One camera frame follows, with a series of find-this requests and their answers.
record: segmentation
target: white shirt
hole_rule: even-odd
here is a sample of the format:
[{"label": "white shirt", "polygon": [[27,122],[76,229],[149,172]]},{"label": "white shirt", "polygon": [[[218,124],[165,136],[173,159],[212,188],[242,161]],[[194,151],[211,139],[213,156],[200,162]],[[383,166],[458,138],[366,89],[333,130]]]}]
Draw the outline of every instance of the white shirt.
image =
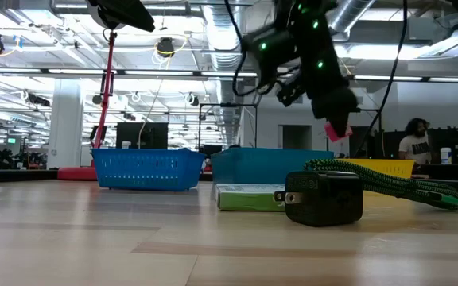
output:
[{"label": "white shirt", "polygon": [[406,136],[398,146],[398,151],[406,153],[407,160],[415,160],[417,164],[426,164],[432,160],[430,155],[429,136]]}]

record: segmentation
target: red stand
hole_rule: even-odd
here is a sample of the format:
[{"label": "red stand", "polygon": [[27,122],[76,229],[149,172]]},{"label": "red stand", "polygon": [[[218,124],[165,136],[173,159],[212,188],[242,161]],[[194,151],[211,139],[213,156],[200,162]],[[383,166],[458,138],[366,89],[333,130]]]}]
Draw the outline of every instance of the red stand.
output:
[{"label": "red stand", "polygon": [[[100,115],[99,128],[96,130],[95,143],[93,148],[100,148],[102,145],[102,133],[105,126],[105,117],[109,109],[109,92],[111,90],[112,77],[112,56],[114,53],[115,40],[118,35],[111,31],[109,39],[109,59],[107,61],[107,70],[105,76],[105,89],[103,91],[102,114]],[[58,180],[89,180],[96,181],[95,163],[91,161],[90,168],[61,168],[58,171]]]},{"label": "red stand", "polygon": [[105,125],[105,117],[107,116],[107,109],[109,108],[109,91],[111,90],[111,69],[112,69],[112,54],[115,48],[115,40],[118,35],[111,31],[111,37],[109,38],[109,59],[107,60],[107,73],[105,77],[105,90],[103,91],[102,101],[102,114],[100,115],[99,128],[96,130],[95,145],[93,148],[100,148],[102,145],[102,132]]}]

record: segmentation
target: green box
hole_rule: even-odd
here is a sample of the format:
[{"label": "green box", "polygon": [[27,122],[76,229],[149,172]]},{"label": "green box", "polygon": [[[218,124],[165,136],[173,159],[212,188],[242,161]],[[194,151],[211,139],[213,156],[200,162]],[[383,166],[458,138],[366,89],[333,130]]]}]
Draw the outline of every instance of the green box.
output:
[{"label": "green box", "polygon": [[280,184],[217,184],[216,199],[223,211],[284,211],[283,202],[274,201]]}]

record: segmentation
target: person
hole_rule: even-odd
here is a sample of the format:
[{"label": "person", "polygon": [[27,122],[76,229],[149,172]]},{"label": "person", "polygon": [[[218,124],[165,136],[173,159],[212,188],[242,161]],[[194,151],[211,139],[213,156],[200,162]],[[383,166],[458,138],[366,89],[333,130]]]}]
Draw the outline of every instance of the person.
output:
[{"label": "person", "polygon": [[402,160],[414,160],[423,165],[432,161],[431,146],[427,128],[429,123],[425,119],[413,118],[406,126],[406,136],[398,146],[398,157]]}]

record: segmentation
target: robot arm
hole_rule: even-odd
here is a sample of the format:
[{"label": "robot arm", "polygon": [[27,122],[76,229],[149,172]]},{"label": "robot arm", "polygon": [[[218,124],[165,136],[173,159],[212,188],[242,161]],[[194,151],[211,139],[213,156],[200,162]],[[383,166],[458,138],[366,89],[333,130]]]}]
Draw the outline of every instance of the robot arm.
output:
[{"label": "robot arm", "polygon": [[258,73],[258,88],[273,86],[277,68],[300,59],[298,71],[281,83],[279,100],[288,106],[306,92],[317,119],[327,118],[343,137],[350,112],[358,102],[342,76],[325,14],[334,1],[278,0],[275,22],[243,37],[246,52]]}]

